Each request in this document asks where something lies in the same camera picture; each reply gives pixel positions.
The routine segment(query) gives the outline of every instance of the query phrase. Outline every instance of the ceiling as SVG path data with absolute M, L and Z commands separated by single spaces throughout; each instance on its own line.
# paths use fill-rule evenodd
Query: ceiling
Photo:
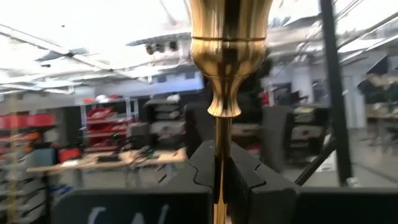
M 356 2 L 337 23 L 339 37 L 346 39 L 363 34 L 363 30 L 395 13 L 398 7 L 398 2 L 390 0 L 335 1 L 337 14 Z M 10 83 L 30 86 L 44 80 L 81 81 L 76 76 L 85 75 L 95 79 L 137 79 L 191 64 L 188 3 L 189 0 L 4 0 L 0 3 L 0 90 L 20 90 L 4 86 Z M 322 35 L 320 39 L 313 35 L 320 30 L 319 13 L 318 0 L 275 0 L 268 38 L 273 54 L 288 55 L 291 61 L 303 49 L 306 54 L 321 52 Z M 359 37 L 362 44 L 352 42 L 345 46 L 347 52 L 377 43 L 364 43 Z M 178 48 L 173 50 L 170 43 L 176 41 Z M 307 43 L 305 47 L 297 50 L 303 42 Z M 165 50 L 149 55 L 146 44 L 164 44 Z

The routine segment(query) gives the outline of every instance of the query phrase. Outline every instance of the table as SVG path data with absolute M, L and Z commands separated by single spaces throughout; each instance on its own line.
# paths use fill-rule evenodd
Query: table
M 54 166 L 45 166 L 45 167 L 31 167 L 28 168 L 27 172 L 42 172 L 43 173 L 43 182 L 46 188 L 46 198 L 45 198 L 45 211 L 46 211 L 46 223 L 51 223 L 51 206 L 52 206 L 52 197 L 50 192 L 50 182 L 49 175 L 53 173 L 63 172 L 65 170 L 74 171 L 74 179 L 75 186 L 77 189 L 83 188 L 83 169 L 104 169 L 104 168 L 118 168 L 118 167 L 127 167 L 131 164 L 134 164 L 134 155 L 138 153 L 137 150 L 132 150 L 128 152 L 122 152 L 119 154 L 121 160 L 117 162 L 97 162 L 96 159 L 98 156 L 106 156 L 112 154 L 112 152 L 100 152 L 100 153 L 92 153 L 83 156 L 82 159 L 76 160 L 76 162 L 72 165 L 57 164 Z M 187 156 L 185 154 L 185 148 L 181 148 L 178 151 L 157 151 L 155 152 L 155 159 L 146 159 L 144 161 L 137 161 L 137 166 L 143 167 L 152 164 L 174 164 L 178 162 L 183 162 Z

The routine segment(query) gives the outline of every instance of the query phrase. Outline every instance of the gold candlestick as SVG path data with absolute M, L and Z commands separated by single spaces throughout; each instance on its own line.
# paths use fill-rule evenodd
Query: gold candlestick
M 271 4 L 272 0 L 190 0 L 192 59 L 214 89 L 208 112 L 216 118 L 215 224 L 226 220 L 225 163 L 231 120 L 241 113 L 238 88 L 264 58 Z

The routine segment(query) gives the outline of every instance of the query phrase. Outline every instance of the shelving unit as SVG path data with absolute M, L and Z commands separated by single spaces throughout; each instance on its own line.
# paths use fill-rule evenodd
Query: shelving unit
M 115 104 L 125 103 L 126 112 L 114 110 Z M 80 106 L 83 139 L 88 146 L 86 152 L 114 151 L 117 146 L 110 143 L 113 134 L 127 136 L 130 124 L 138 121 L 138 100 L 130 97 L 106 103 L 86 103 Z
M 7 115 L 0 116 L 0 125 L 0 168 L 3 176 L 0 211 L 8 211 L 7 216 L 13 223 L 30 223 L 32 217 L 28 218 L 25 214 L 31 209 L 30 199 L 27 203 L 23 202 L 29 193 L 22 184 L 26 178 L 26 166 L 21 162 L 25 155 L 23 147 L 33 140 L 29 136 L 32 131 L 39 134 L 36 140 L 44 141 L 44 133 L 56 127 L 55 119 L 51 114 Z
M 4 180 L 6 183 L 3 184 L 3 188 L 0 191 L 1 205 L 0 211 L 7 212 L 7 219 L 13 220 L 13 223 L 30 223 L 31 220 L 24 217 L 24 212 L 28 211 L 29 206 L 20 202 L 20 198 L 25 196 L 25 192 L 20 189 L 19 179 L 20 171 L 23 166 L 20 164 L 15 164 L 15 160 L 23 154 L 20 145 L 22 141 L 16 140 L 13 142 L 15 144 L 15 151 L 10 147 L 7 147 L 3 151 L 0 157 L 1 172 L 3 173 Z

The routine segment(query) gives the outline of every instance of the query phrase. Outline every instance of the black metal frame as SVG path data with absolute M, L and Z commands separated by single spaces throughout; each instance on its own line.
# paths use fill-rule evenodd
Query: black metal frame
M 335 18 L 333 0 L 319 0 L 325 58 L 327 64 L 328 84 L 330 94 L 331 127 L 335 141 L 337 156 L 338 179 L 341 186 L 347 186 L 347 180 L 353 177 L 351 156 L 349 154 L 349 139 L 346 125 L 343 87 L 341 84 L 341 69 L 336 46 Z
M 323 164 L 323 162 L 330 156 L 330 154 L 336 150 L 336 141 L 330 139 L 328 144 L 322 150 L 321 154 L 314 159 L 311 164 L 300 174 L 300 176 L 294 182 L 297 185 L 304 185 L 306 181 L 317 171 L 317 169 Z

